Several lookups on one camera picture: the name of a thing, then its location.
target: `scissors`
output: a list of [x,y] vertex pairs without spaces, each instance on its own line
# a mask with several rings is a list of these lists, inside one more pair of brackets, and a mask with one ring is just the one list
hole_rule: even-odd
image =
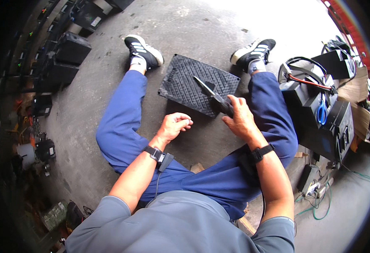
[[226,100],[224,100],[219,94],[214,93],[204,82],[202,82],[199,78],[193,77],[196,82],[199,84],[199,86],[206,91],[208,94],[210,94],[209,97],[213,99],[219,106],[220,106],[220,112],[227,114],[231,119],[234,117],[234,108],[231,104],[229,104]]
[[321,93],[321,102],[317,109],[317,121],[321,125],[324,125],[325,122],[327,121],[327,107],[326,107],[325,99],[326,98],[325,98],[324,93]]

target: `black rubber pad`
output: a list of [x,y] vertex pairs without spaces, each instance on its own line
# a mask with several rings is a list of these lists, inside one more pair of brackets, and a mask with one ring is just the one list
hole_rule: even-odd
[[228,94],[235,93],[240,78],[182,55],[175,54],[172,58],[158,94],[216,118],[219,111],[212,110],[211,99],[202,93],[202,89],[193,76],[198,77],[205,84],[207,82],[214,84],[213,91],[224,99],[227,98]]

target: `red cable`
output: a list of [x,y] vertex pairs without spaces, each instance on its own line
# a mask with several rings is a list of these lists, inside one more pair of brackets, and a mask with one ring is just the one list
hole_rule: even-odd
[[324,86],[324,85],[321,85],[321,84],[317,84],[317,83],[313,83],[313,82],[309,82],[309,81],[304,81],[304,80],[301,80],[297,77],[294,77],[292,75],[289,74],[289,77],[295,81],[298,81],[300,83],[305,83],[305,84],[312,84],[312,85],[315,85],[315,86],[318,86],[320,88],[324,88],[324,89],[331,89],[331,87],[328,87],[328,86]]

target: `foot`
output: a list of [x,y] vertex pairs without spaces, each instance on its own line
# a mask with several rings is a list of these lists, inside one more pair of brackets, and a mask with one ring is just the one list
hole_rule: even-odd
[[273,39],[266,39],[260,41],[255,40],[253,43],[238,49],[231,55],[230,61],[233,65],[237,65],[243,68],[248,73],[248,65],[251,61],[262,59],[264,63],[268,63],[269,52],[274,48],[276,42]]
[[147,64],[147,70],[164,64],[162,54],[157,49],[146,44],[142,37],[134,34],[127,35],[125,44],[129,48],[130,58],[142,58]]

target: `left hand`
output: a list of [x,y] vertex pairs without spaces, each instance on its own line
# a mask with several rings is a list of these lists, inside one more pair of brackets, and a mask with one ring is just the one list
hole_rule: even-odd
[[157,137],[168,144],[175,139],[181,131],[185,132],[187,129],[191,129],[192,124],[193,121],[187,114],[168,114],[164,117],[161,127],[157,132]]

